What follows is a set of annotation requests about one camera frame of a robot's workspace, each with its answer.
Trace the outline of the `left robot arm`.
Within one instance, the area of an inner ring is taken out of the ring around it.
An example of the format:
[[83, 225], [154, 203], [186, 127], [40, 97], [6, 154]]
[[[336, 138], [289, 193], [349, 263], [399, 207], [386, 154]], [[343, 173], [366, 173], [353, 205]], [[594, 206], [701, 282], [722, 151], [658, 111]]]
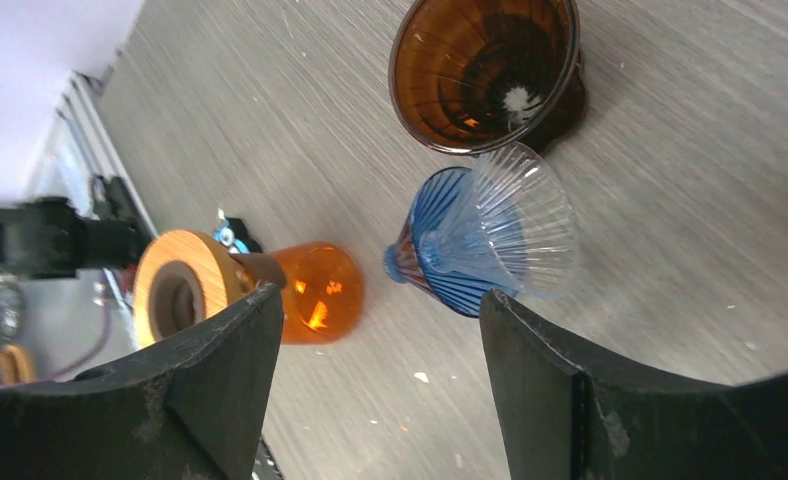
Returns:
[[0, 275], [50, 280], [124, 269], [148, 243], [135, 220], [82, 217], [65, 197], [0, 206]]

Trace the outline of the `blue plastic dripper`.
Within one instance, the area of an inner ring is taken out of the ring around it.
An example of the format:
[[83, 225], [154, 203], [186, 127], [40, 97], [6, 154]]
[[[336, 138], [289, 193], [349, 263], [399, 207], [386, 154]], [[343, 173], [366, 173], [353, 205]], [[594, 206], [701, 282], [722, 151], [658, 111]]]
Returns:
[[459, 315], [479, 316], [482, 296], [498, 289], [515, 298], [519, 292], [468, 273], [446, 270], [439, 255], [437, 233], [448, 212], [469, 183], [471, 169], [454, 166], [432, 174], [419, 188], [397, 240], [383, 254], [388, 277], [410, 284]]

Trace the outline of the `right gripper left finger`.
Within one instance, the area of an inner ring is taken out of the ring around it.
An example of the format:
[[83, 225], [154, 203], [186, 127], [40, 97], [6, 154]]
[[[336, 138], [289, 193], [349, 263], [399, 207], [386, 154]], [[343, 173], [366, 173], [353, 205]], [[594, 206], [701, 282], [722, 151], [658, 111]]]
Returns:
[[266, 284], [65, 382], [0, 388], [0, 479], [248, 479], [282, 333]]

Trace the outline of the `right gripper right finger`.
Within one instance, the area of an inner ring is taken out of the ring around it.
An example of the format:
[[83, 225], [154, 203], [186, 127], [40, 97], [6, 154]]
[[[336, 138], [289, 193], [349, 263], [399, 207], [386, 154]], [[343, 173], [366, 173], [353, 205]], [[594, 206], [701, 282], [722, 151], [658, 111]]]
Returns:
[[504, 293], [479, 323], [514, 479], [788, 479], [788, 372], [727, 386], [657, 369]]

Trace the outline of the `amber glass carafe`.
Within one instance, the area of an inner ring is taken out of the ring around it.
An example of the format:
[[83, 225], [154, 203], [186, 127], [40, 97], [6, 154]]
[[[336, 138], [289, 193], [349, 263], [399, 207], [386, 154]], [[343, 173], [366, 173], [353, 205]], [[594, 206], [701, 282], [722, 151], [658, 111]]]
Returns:
[[249, 286], [270, 282], [281, 288], [282, 342], [322, 345], [348, 335], [364, 302], [360, 269], [343, 249], [309, 242], [269, 253], [233, 253]]

